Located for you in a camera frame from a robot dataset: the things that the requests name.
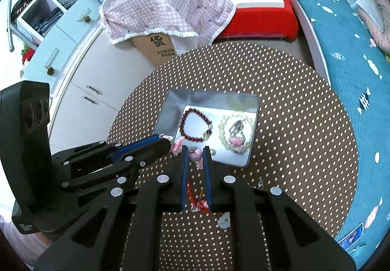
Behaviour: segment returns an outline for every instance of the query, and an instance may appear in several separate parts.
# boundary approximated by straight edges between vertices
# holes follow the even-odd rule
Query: brown polka dot tablecloth
[[[227,42],[187,52],[150,74],[122,106],[108,142],[129,144],[153,134],[170,89],[258,94],[252,156],[236,177],[264,189],[282,188],[330,235],[337,235],[356,190],[358,153],[350,119],[338,96],[316,72],[283,51]],[[136,187],[163,173],[171,154],[140,171]],[[196,198],[203,173],[190,164]],[[161,270],[232,270],[231,228],[219,213],[164,213]]]

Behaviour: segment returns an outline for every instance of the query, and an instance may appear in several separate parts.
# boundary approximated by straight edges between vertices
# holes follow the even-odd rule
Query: blue bed sheet
[[[367,227],[347,250],[361,268],[390,226],[390,64],[378,47],[371,46],[370,33],[346,0],[297,1],[312,22],[330,82],[356,138],[356,194],[335,240],[360,223]]]

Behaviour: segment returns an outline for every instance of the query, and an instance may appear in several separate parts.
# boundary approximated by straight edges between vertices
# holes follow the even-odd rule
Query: red beaded bracelet
[[[195,113],[195,114],[197,114],[197,115],[198,115],[200,118],[202,118],[202,119],[205,121],[205,123],[208,125],[208,129],[203,133],[203,137],[202,137],[202,138],[191,137],[191,136],[188,136],[188,135],[184,132],[184,124],[185,124],[185,122],[186,122],[186,119],[187,119],[189,113]],[[206,141],[206,140],[210,137],[210,135],[211,135],[211,133],[212,133],[212,131],[211,131],[212,128],[213,128],[213,126],[212,126],[211,120],[209,120],[202,112],[196,110],[195,108],[190,108],[189,110],[186,110],[186,111],[184,112],[183,117],[182,117],[181,120],[180,120],[180,127],[179,127],[179,129],[180,129],[180,134],[181,134],[182,136],[184,136],[184,138],[186,138],[186,139],[189,140],[189,141],[196,141],[196,142],[203,142],[203,141]]]

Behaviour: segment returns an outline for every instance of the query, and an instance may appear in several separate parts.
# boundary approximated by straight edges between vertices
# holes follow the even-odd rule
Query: tray
[[[212,156],[214,161],[236,167],[245,167],[248,165],[252,145],[243,154],[237,154],[227,150],[221,142],[218,126],[225,115],[231,116],[234,113],[238,115],[238,112],[242,112],[242,116],[233,116],[227,121],[227,125],[225,126],[226,137],[229,137],[229,128],[236,120],[248,116],[248,118],[254,121],[253,129],[245,126],[244,134],[246,141],[250,141],[253,144],[257,112],[259,111],[259,97],[257,95],[222,91],[171,90],[168,92],[164,101],[154,133],[163,133],[174,137],[175,140],[178,139],[180,137],[180,119],[183,113],[189,108],[200,110],[213,122],[213,133],[207,141],[193,142],[184,140],[185,145],[200,149],[209,146],[211,149],[215,149],[216,154]],[[207,126],[201,118],[193,113],[188,116],[185,125],[185,131],[188,135],[202,137],[206,129]]]

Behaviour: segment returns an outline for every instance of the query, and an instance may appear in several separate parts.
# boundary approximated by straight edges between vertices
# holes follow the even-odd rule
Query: bed frame
[[[319,44],[317,35],[314,32],[311,20],[307,17],[301,4],[297,0],[291,0],[294,11],[299,19],[302,26],[303,32],[305,33],[307,43],[309,45],[310,53],[313,58],[313,63],[317,73],[325,79],[325,81],[331,86],[328,67],[321,46]]]

